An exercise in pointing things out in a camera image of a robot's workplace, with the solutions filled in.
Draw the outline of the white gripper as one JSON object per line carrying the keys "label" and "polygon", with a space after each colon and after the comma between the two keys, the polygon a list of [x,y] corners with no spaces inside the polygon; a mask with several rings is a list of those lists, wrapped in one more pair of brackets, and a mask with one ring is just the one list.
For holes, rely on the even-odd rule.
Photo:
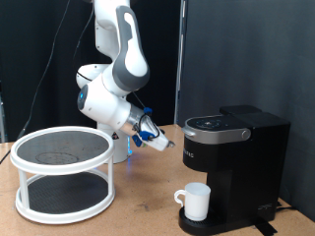
{"label": "white gripper", "polygon": [[175,147],[175,143],[168,141],[167,137],[150,118],[144,118],[141,121],[139,135],[145,144],[159,151],[165,150],[166,147]]}

